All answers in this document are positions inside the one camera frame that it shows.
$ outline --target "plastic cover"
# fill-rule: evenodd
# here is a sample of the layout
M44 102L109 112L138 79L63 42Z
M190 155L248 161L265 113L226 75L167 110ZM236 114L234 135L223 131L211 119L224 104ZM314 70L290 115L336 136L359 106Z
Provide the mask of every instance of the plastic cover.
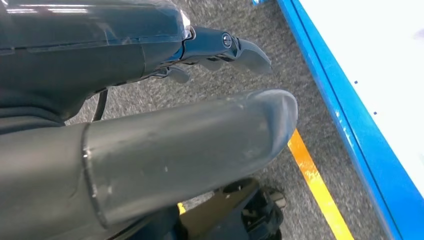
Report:
M0 1L0 54L185 38L181 10L170 0Z

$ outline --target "yellow floor stripe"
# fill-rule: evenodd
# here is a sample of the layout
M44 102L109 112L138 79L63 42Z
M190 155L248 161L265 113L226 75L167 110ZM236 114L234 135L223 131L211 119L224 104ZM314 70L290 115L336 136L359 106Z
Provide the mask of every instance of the yellow floor stripe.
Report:
M337 240L353 240L354 238L345 220L331 197L297 129L288 142L288 147L335 238Z
M178 209L179 209L179 214L184 214L186 212L186 209L184 208L183 204L180 202L178 203Z

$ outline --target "cable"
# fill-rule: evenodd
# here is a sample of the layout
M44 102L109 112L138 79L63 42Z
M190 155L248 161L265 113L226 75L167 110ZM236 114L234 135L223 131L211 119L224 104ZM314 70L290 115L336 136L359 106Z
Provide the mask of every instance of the cable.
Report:
M92 122L99 121L102 119L103 112L105 111L107 99L108 99L108 90L106 89L100 92L100 94L98 95L97 106L95 107L94 116L91 120Z

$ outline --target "gray cylindrical tube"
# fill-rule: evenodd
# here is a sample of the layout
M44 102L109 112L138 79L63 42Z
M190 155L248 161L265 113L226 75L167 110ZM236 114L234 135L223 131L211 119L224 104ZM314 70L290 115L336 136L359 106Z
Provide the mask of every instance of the gray cylindrical tube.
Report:
M104 231L84 177L84 127L0 135L0 239L80 239Z
M92 123L84 160L100 219L120 223L262 169L297 115L290 93L261 90Z

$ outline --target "screw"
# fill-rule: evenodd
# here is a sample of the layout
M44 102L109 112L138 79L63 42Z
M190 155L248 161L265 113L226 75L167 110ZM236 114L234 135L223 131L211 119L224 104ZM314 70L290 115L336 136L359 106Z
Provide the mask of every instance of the screw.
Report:
M232 42L233 41L231 40L231 36L225 32L222 35L222 43L224 44L225 48L229 49L231 47Z

